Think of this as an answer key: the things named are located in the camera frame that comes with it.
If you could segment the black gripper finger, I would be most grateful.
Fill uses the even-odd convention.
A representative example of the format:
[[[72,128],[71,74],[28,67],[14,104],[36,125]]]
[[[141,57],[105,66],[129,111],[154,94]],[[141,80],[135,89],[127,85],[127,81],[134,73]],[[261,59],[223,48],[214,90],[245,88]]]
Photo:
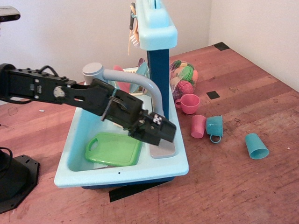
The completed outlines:
[[[161,137],[158,136],[158,129],[151,125],[141,124],[128,130],[128,135],[141,142],[152,145],[159,145]]]
[[[147,115],[147,122],[147,142],[173,142],[176,126],[172,122],[155,112]]]

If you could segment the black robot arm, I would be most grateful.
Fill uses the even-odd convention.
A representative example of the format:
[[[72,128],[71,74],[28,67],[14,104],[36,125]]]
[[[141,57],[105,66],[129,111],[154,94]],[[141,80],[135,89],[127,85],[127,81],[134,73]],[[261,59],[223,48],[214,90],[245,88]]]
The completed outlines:
[[[128,131],[132,138],[152,145],[160,140],[173,142],[176,126],[159,113],[149,113],[142,108],[143,102],[112,85],[95,80],[81,85],[67,77],[60,77],[52,67],[38,70],[17,69],[12,64],[0,66],[0,99],[13,103],[12,97],[67,104],[82,108],[107,119]]]

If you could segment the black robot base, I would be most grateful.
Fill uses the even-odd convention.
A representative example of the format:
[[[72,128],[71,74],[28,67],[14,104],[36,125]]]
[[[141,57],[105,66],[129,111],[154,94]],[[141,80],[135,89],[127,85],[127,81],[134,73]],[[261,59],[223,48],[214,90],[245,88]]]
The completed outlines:
[[[20,155],[13,157],[7,147],[0,148],[0,212],[17,208],[38,183],[40,163]]]

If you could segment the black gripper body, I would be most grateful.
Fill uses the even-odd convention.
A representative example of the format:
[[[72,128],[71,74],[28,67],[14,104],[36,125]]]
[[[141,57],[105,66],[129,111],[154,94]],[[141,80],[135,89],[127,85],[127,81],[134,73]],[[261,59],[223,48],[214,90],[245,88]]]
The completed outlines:
[[[105,97],[104,111],[101,120],[109,120],[129,132],[149,130],[150,116],[148,110],[142,109],[143,101],[124,92],[116,90],[115,93]]]

